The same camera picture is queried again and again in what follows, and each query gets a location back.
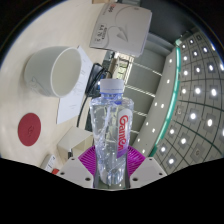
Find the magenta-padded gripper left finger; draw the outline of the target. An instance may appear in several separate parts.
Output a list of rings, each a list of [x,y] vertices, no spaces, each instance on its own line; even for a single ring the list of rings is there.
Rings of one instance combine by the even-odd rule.
[[[93,188],[96,171],[95,148],[90,147],[78,157],[70,157],[57,175],[81,187]]]

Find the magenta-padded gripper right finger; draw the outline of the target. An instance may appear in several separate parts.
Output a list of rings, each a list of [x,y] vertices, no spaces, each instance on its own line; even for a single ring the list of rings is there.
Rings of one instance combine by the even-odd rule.
[[[127,174],[131,189],[143,187],[166,176],[153,157],[145,157],[133,147],[128,148]]]

